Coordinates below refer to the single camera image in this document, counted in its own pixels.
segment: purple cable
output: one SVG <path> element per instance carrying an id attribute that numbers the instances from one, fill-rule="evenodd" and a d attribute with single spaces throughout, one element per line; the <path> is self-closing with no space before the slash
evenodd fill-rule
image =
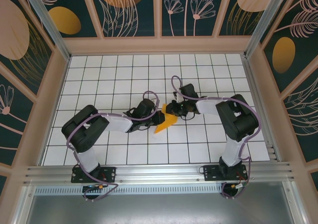
<path id="1" fill-rule="evenodd" d="M 74 155 L 76 161 L 78 162 L 80 168 L 83 170 L 83 172 L 84 172 L 90 179 L 92 179 L 92 180 L 94 180 L 94 181 L 96 181 L 96 182 L 98 182 L 98 183 L 100 183 L 100 184 L 105 184 L 105 185 L 114 186 L 114 187 L 113 187 L 112 189 L 110 189 L 107 193 L 105 193 L 105 194 L 103 194 L 103 195 L 101 195 L 101 196 L 98 196 L 98 197 L 95 198 L 95 199 L 88 199 L 88 198 L 86 197 L 87 192 L 89 192 L 89 191 L 92 190 L 93 188 L 87 189 L 87 190 L 84 192 L 84 198 L 85 198 L 86 201 L 94 202 L 94 201 L 98 201 L 98 200 L 100 200 L 100 199 L 106 197 L 110 192 L 114 191 L 114 190 L 118 187 L 118 184 L 117 184 L 117 183 L 108 183 L 108 182 L 105 182 L 105 181 L 101 181 L 101 180 L 99 180 L 99 179 L 94 178 L 93 176 L 91 176 L 91 175 L 84 169 L 83 165 L 80 163 L 80 159 L 79 159 L 79 157 L 78 157 L 78 155 L 77 155 L 75 149 L 70 145 L 71 138 L 73 137 L 73 135 L 74 135 L 84 124 L 86 124 L 86 122 L 90 121 L 91 119 L 93 119 L 93 118 L 95 118 L 95 117 L 97 117 L 97 116 L 106 116 L 106 117 L 107 117 L 107 116 L 117 116 L 117 117 L 125 117 L 125 118 L 127 118 L 127 119 L 132 120 L 132 121 L 144 121 L 144 120 L 147 120 L 147 119 L 153 117 L 153 116 L 156 114 L 156 112 L 158 111 L 159 98 L 158 98 L 157 94 L 155 94 L 153 91 L 146 91 L 146 92 L 144 92 L 144 94 L 143 94 L 143 99 L 145 98 L 145 94 L 147 94 L 147 93 L 151 93 L 151 94 L 155 95 L 155 97 L 156 97 L 156 99 L 157 99 L 157 101 L 156 101 L 156 108 L 155 108 L 154 112 L 153 112 L 152 114 L 150 114 L 149 116 L 147 116 L 147 117 L 145 117 L 145 118 L 133 118 L 133 117 L 128 117 L 128 116 L 125 116 L 125 115 L 114 114 L 114 113 L 97 113 L 97 114 L 94 114 L 94 115 L 88 117 L 88 118 L 85 119 L 82 123 L 80 123 L 80 124 L 71 132 L 70 136 L 68 137 L 68 139 L 67 139 L 67 141 L 66 141 L 66 146 L 73 151 L 73 155 Z"/>
<path id="2" fill-rule="evenodd" d="M 200 101 L 200 100 L 229 100 L 229 101 L 237 102 L 237 103 L 239 103 L 239 104 L 245 106 L 247 109 L 249 109 L 249 110 L 255 115 L 255 117 L 256 117 L 257 120 L 258 120 L 258 129 L 257 129 L 257 131 L 256 131 L 253 135 L 247 137 L 247 138 L 243 141 L 243 144 L 241 145 L 241 147 L 240 147 L 240 149 L 239 149 L 239 152 L 238 152 L 238 157 L 239 157 L 241 160 L 247 160 L 247 159 L 248 159 L 248 177 L 247 177 L 247 181 L 246 181 L 246 182 L 248 183 L 248 182 L 249 182 L 249 176 L 250 176 L 250 163 L 251 163 L 251 159 L 250 159 L 250 157 L 241 158 L 241 156 L 242 156 L 242 152 L 243 152 L 244 146 L 246 145 L 247 141 L 249 141 L 250 139 L 252 139 L 253 137 L 255 137 L 255 136 L 260 132 L 260 130 L 262 129 L 261 120 L 260 120 L 260 117 L 258 116 L 258 114 L 257 114 L 249 105 L 247 105 L 246 103 L 244 103 L 244 102 L 242 102 L 242 101 L 240 101 L 240 100 L 231 98 L 231 97 L 203 97 L 203 98 L 193 98 L 193 97 L 185 96 L 185 95 L 183 95 L 181 92 L 179 92 L 179 91 L 175 88 L 175 86 L 174 86 L 174 84 L 173 84 L 173 79 L 174 79 L 174 78 L 177 78 L 177 79 L 179 80 L 179 82 L 180 82 L 180 87 L 182 87 L 181 78 L 179 78 L 179 77 L 176 76 L 176 75 L 173 75 L 172 78 L 171 78 L 171 85 L 172 85 L 173 89 L 176 91 L 176 93 L 178 93 L 180 96 L 182 96 L 182 97 L 184 97 L 184 98 L 186 98 L 186 99 L 189 99 L 189 100 L 197 100 L 197 101 Z M 226 185 L 226 182 L 222 184 L 221 195 L 222 195 L 223 197 L 225 197 L 225 198 L 232 198 L 232 199 L 234 199 L 234 197 L 231 197 L 230 195 L 228 195 L 228 194 L 226 194 L 226 193 L 224 192 L 224 186 L 225 186 L 225 185 Z M 239 194 L 237 194 L 236 197 L 239 197 L 239 196 L 243 193 L 244 190 L 245 190 L 245 187 L 243 187 L 243 189 L 240 191 Z"/>

